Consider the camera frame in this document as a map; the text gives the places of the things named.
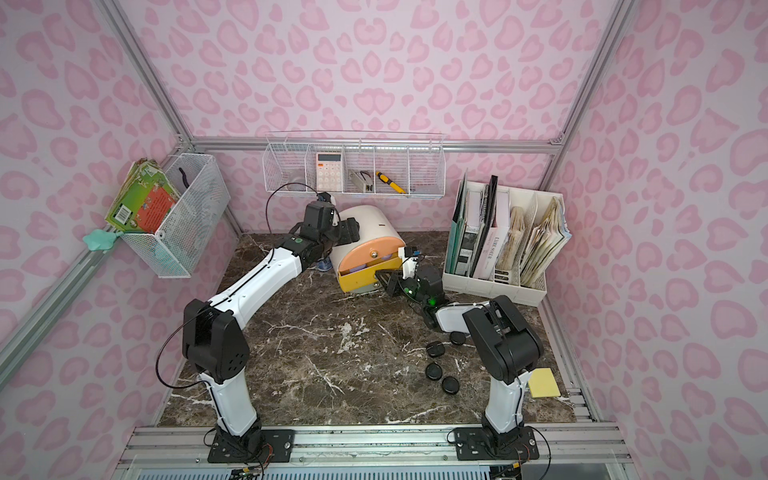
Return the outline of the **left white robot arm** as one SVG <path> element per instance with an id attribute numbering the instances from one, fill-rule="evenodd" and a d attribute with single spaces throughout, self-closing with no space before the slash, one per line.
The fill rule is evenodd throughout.
<path id="1" fill-rule="evenodd" d="M 253 461 L 264 444 L 246 385 L 248 322 L 284 285 L 328 257 L 333 247 L 359 239 L 357 220 L 341 219 L 333 197 L 320 193 L 306 206 L 303 220 L 250 272 L 210 299 L 193 299 L 185 306 L 177 328 L 182 355 L 197 371 L 194 384 L 205 385 L 211 395 L 216 438 L 227 456 Z"/>

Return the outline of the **grey bottom drawer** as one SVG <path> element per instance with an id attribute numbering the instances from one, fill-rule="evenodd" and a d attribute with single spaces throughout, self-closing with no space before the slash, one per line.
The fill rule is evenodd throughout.
<path id="1" fill-rule="evenodd" d="M 380 291 L 382 289 L 382 286 L 379 282 L 374 282 L 369 285 L 361 286 L 359 288 L 353 289 L 349 291 L 349 294 L 351 295 L 363 295 L 363 294 L 369 294 L 373 292 Z"/>

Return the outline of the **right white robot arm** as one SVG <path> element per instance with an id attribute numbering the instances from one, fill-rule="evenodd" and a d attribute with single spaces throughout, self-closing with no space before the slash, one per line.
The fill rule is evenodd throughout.
<path id="1" fill-rule="evenodd" d="M 432 266 L 411 276 L 401 270 L 380 270 L 375 276 L 388 295 L 413 302 L 429 328 L 472 340 L 491 376 L 483 424 L 499 440 L 519 436 L 525 390 L 544 348 L 516 304 L 506 295 L 479 303 L 452 302 L 442 274 Z"/>

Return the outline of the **white round drawer cabinet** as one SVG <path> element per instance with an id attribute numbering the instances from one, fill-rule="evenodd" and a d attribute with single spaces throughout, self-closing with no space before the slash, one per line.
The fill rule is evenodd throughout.
<path id="1" fill-rule="evenodd" d="M 350 217 L 354 217 L 359 223 L 360 239 L 364 241 L 384 236 L 397 236 L 402 239 L 384 213 L 375 206 L 359 205 L 341 212 L 341 219 Z"/>

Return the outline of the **orange top drawer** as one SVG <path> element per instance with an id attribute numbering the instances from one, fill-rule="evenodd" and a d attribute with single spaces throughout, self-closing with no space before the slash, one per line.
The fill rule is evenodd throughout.
<path id="1" fill-rule="evenodd" d="M 336 273 L 365 269 L 369 264 L 385 261 L 397 256 L 405 242 L 397 236 L 384 236 L 347 245 L 335 246 L 329 258 Z"/>

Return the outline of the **yellow drawer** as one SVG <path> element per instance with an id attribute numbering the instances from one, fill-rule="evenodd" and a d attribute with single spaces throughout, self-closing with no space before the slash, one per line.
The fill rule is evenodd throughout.
<path id="1" fill-rule="evenodd" d="M 384 259 L 375 259 L 364 266 L 356 267 L 348 271 L 337 274 L 339 286 L 343 292 L 349 293 L 350 290 L 361 286 L 378 282 L 375 272 L 381 269 L 397 270 L 401 268 L 401 260 L 397 254 L 390 255 Z"/>

